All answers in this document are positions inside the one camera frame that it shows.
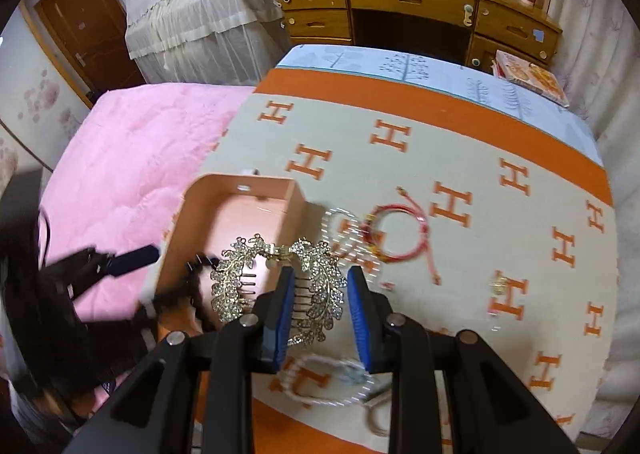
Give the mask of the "gold earring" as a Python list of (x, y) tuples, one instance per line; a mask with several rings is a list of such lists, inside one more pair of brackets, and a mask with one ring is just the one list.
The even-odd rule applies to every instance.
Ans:
[(495, 277), (491, 282), (491, 293), (495, 297), (503, 297), (509, 291), (510, 279), (506, 277), (501, 271), (495, 273)]

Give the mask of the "peach plastic jewelry box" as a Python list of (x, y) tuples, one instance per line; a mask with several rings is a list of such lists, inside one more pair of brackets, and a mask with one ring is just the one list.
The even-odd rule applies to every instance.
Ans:
[(289, 245), (296, 238), (306, 200), (286, 177), (206, 174), (186, 188), (174, 226), (163, 242), (160, 264), (148, 275), (145, 290), (175, 288), (186, 263), (220, 255), (239, 237), (260, 235), (266, 243)]

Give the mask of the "pink quilt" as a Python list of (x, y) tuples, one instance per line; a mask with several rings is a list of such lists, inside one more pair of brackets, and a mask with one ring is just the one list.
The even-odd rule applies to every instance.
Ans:
[(44, 188), (47, 261), (160, 245), (249, 86), (142, 85), (103, 95)]

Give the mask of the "orange H pattern blanket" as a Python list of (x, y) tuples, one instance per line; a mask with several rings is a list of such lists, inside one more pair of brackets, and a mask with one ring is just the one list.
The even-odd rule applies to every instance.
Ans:
[(327, 240), (427, 328), (475, 330), (578, 436), (617, 305), (613, 197), (596, 162), (459, 97), (278, 67), (198, 178), (215, 173), (294, 180), (306, 200), (296, 238)]

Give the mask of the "brown wooden door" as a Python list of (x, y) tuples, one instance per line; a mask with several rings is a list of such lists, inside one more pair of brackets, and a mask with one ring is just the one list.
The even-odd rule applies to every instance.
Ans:
[(35, 11), (92, 94), (145, 84), (129, 57), (119, 0), (40, 0)]

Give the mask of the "blue patterned bed sheet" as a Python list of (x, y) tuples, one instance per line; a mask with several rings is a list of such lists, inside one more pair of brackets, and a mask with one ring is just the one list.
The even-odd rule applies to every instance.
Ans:
[(459, 97), (521, 120), (574, 148), (601, 166), (585, 121), (535, 92), (501, 78), (443, 60), (377, 48), (299, 44), (279, 68), (332, 71), (385, 79)]

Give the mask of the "lace covered furniture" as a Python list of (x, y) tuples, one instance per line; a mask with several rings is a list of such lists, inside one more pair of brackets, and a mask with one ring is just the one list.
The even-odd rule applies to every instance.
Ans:
[(125, 0), (125, 42), (148, 83), (255, 85), (291, 46), (279, 0)]

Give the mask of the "wooden desk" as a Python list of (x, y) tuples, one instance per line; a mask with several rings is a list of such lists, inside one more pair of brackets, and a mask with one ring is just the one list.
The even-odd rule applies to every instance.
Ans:
[(489, 71), (499, 50), (548, 67), (561, 28), (520, 0), (277, 0), (293, 44), (400, 50)]

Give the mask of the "white curtain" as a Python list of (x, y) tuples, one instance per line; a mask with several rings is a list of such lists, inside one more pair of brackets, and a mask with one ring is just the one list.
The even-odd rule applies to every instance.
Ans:
[(610, 179), (617, 310), (604, 378), (582, 430), (612, 438), (639, 397), (639, 28), (623, 0), (550, 0), (563, 38), (553, 71), (587, 122)]

